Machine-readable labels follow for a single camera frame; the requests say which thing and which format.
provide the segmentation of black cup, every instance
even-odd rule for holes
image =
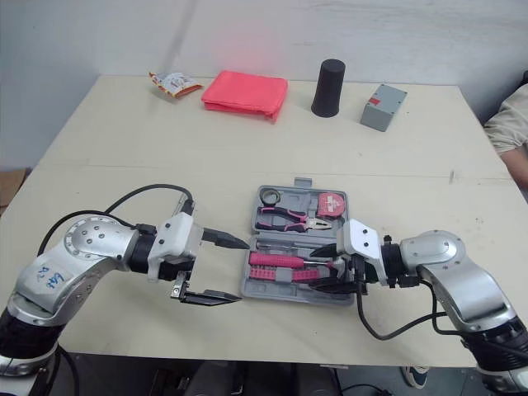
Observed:
[[[312,112],[319,117],[334,117],[339,112],[339,98],[345,77],[345,64],[338,59],[327,59],[321,64]]]

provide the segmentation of sleeve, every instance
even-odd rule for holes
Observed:
[[[499,154],[528,142],[528,84],[517,89],[501,104],[484,130]]]

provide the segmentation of shoe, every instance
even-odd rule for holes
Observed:
[[[407,384],[415,389],[423,389],[427,382],[427,372],[429,367],[410,365],[402,367],[403,377]]]

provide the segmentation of screwdriver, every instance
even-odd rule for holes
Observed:
[[[280,249],[280,250],[315,250],[317,247],[300,247],[295,245],[271,245],[268,243],[256,243],[257,249]]]
[[[283,266],[286,268],[302,268],[306,265],[330,266],[333,261],[310,262],[302,257],[283,256],[281,254],[262,254],[253,252],[249,255],[250,266]]]

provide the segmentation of pliers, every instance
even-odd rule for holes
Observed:
[[[258,212],[263,215],[277,215],[284,219],[295,221],[293,224],[273,225],[263,223],[261,221],[255,224],[256,229],[269,229],[272,231],[297,231],[298,233],[305,233],[308,229],[331,229],[332,224],[328,221],[310,218],[305,212],[295,212],[278,206],[258,208]]]

